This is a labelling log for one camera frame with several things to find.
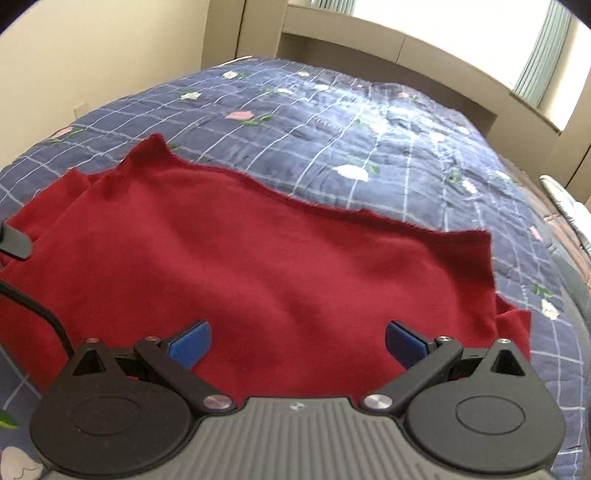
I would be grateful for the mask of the white wall outlet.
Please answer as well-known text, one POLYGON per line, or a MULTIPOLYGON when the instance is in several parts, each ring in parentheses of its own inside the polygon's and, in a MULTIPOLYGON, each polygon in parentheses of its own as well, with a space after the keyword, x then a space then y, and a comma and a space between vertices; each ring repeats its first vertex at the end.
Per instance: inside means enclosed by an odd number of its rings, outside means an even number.
POLYGON ((87 103, 81 103, 81 104, 74 107, 73 112, 74 112, 74 117, 76 119, 79 119, 89 112, 89 106, 87 103))

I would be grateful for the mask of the blue plaid floral quilt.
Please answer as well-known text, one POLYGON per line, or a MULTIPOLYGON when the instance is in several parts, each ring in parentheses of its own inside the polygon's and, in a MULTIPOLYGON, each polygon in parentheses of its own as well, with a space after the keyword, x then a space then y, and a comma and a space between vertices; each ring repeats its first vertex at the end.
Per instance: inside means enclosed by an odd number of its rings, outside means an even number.
POLYGON ((532 312, 533 363, 566 418, 555 473, 589 477, 590 350, 566 316, 525 195, 464 115, 396 83, 235 60, 100 106, 32 146, 1 172, 2 217, 70 169, 114 167, 152 133, 188 160, 243 171, 301 200, 432 229, 488 230, 497 288, 532 312))

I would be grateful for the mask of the striped window curtain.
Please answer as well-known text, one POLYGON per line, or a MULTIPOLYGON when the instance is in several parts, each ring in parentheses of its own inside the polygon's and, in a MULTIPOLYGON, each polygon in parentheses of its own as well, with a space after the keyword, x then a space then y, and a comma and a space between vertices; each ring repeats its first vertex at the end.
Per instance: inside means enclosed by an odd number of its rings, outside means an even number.
POLYGON ((513 93, 537 109, 551 83, 561 58, 572 13, 559 1, 551 1, 534 49, 513 93))

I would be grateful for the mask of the white floral pillow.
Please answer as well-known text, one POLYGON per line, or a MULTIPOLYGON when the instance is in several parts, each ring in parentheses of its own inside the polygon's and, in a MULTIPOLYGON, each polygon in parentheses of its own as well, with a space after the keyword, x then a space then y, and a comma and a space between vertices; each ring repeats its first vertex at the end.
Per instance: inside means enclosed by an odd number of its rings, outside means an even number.
POLYGON ((590 211, 553 177, 541 175, 539 181, 554 206, 576 233, 583 250, 590 255, 590 211))

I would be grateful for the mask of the red knit sweater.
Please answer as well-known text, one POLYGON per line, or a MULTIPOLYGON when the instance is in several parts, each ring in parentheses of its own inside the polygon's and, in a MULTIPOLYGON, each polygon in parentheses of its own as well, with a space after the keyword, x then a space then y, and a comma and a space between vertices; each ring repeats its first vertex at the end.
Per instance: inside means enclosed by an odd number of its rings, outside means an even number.
POLYGON ((530 313, 497 294, 488 232, 305 203, 191 164, 159 135, 109 171, 69 171, 10 225, 33 251, 3 258, 2 279, 73 344, 127 347, 204 319, 212 345, 194 372, 235 399, 362 398, 402 371, 385 347, 392 320, 530 348, 530 313))

